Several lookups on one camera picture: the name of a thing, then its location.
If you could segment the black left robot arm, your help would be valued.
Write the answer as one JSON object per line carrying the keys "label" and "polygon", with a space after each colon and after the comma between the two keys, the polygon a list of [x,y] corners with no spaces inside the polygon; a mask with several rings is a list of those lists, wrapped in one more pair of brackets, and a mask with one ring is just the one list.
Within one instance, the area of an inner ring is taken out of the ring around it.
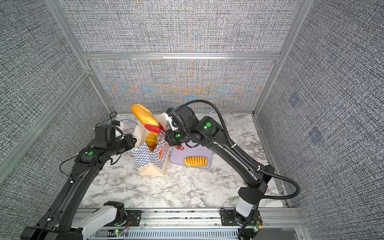
{"label": "black left robot arm", "polygon": [[108,224],[128,222],[124,204],[109,201],[89,218],[74,221],[78,207],[89,186],[115,155],[135,147],[137,139],[115,125],[95,127],[95,138],[76,157],[68,180],[45,215],[33,227],[26,227],[22,240],[86,240]]}

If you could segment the long baguette loaf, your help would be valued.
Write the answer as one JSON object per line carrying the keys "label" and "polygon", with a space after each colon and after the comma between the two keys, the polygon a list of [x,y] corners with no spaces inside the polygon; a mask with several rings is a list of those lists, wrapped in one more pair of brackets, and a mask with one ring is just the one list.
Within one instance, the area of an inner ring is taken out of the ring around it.
{"label": "long baguette loaf", "polygon": [[154,115],[149,109],[140,104],[135,104],[131,107],[133,114],[136,118],[145,126],[151,125],[155,127],[160,127],[159,122],[156,120]]}

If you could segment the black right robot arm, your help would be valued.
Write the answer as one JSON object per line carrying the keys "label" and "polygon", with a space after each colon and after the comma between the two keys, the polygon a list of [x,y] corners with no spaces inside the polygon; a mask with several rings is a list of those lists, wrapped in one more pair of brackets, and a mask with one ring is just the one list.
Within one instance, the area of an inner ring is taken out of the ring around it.
{"label": "black right robot arm", "polygon": [[264,170],[264,165],[255,161],[231,139],[224,118],[217,107],[214,107],[219,121],[211,117],[198,119],[194,111],[187,105],[169,108],[172,129],[166,131],[166,142],[170,146],[180,146],[193,142],[203,146],[220,156],[242,177],[246,187],[239,189],[239,202],[234,215],[236,221],[245,225],[254,218],[253,214],[265,196],[271,177]]}

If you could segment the blue checkered paper bag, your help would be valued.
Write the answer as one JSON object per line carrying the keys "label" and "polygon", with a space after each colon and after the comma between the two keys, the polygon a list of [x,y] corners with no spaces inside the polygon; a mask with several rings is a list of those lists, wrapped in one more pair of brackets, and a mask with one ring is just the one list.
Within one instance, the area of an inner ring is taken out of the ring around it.
{"label": "blue checkered paper bag", "polygon": [[136,119],[134,122],[136,127],[133,137],[137,139],[137,142],[132,152],[139,174],[142,176],[164,177],[171,152],[169,144],[165,141],[165,133],[161,132],[156,136],[155,148],[151,150],[146,142],[150,131],[139,120]]}

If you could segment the round yellow tart bread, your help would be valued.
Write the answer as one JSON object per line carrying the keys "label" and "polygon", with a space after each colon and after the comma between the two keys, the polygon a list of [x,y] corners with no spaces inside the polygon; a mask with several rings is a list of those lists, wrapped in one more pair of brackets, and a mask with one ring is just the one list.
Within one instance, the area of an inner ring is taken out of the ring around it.
{"label": "round yellow tart bread", "polygon": [[157,137],[153,134],[149,134],[146,138],[146,144],[149,148],[153,148],[153,146],[157,142]]}

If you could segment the red silicone steel tongs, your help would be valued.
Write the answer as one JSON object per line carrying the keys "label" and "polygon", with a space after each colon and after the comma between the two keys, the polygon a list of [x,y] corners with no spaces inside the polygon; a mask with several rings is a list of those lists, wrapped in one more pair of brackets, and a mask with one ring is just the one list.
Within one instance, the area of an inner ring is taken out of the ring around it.
{"label": "red silicone steel tongs", "polygon": [[[162,129],[153,125],[145,124],[144,127],[153,134],[160,134]],[[182,145],[175,146],[176,149],[183,151],[185,148]]]}

